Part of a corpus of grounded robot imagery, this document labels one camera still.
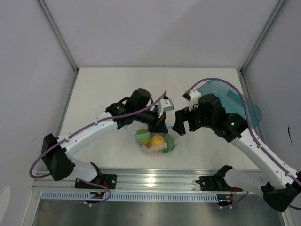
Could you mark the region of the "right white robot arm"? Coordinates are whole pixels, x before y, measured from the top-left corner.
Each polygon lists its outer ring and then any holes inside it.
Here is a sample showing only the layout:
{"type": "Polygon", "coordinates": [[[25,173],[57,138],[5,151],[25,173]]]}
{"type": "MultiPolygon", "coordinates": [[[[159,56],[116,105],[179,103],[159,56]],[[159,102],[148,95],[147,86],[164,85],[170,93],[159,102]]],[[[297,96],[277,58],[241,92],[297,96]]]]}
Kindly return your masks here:
{"type": "Polygon", "coordinates": [[[173,131],[185,135],[184,123],[189,131],[210,128],[216,136],[242,151],[263,173],[255,176],[225,165],[215,176],[215,186],[241,188],[254,193],[274,210],[285,212],[301,192],[301,174],[280,160],[249,127],[238,113],[227,113],[214,94],[201,95],[193,90],[185,93],[189,106],[175,112],[173,131]]]}

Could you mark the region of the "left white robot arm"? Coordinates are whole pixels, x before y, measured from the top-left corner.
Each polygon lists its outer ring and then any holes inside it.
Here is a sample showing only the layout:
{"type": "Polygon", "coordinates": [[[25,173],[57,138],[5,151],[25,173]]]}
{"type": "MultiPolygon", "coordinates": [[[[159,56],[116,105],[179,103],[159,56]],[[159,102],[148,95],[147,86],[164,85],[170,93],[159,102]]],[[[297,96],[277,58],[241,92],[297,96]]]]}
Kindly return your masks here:
{"type": "Polygon", "coordinates": [[[44,137],[42,161],[55,181],[67,177],[85,180],[91,188],[102,183],[102,173],[96,164],[82,162],[75,154],[94,140],[115,132],[138,121],[147,125],[150,133],[167,133],[166,112],[174,108],[172,100],[163,94],[152,101],[151,93],[136,89],[130,97],[125,97],[108,106],[103,113],[87,125],[65,135],[44,137]]]}

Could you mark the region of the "clear zip bag teal zipper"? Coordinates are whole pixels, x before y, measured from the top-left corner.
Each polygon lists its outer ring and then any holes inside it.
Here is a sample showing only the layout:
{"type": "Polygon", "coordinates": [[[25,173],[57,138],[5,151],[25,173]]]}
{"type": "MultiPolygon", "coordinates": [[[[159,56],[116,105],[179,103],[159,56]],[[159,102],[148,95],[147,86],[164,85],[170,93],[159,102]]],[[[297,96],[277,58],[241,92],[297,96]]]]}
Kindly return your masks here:
{"type": "Polygon", "coordinates": [[[167,126],[167,133],[150,132],[146,124],[134,121],[131,125],[126,125],[125,130],[130,133],[136,144],[147,154],[167,154],[172,152],[179,135],[172,130],[172,126],[167,126]]]}

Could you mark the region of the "dark green toy bell pepper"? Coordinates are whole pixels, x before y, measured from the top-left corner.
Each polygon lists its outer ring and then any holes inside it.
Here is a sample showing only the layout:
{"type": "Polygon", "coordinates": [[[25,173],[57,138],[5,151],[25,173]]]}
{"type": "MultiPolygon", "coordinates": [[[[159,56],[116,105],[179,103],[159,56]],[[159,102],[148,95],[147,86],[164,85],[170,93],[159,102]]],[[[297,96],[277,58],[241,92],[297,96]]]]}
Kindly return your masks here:
{"type": "Polygon", "coordinates": [[[175,148],[175,139],[171,137],[170,135],[166,134],[164,137],[165,143],[167,144],[167,148],[162,149],[162,153],[169,153],[173,151],[175,148]]]}

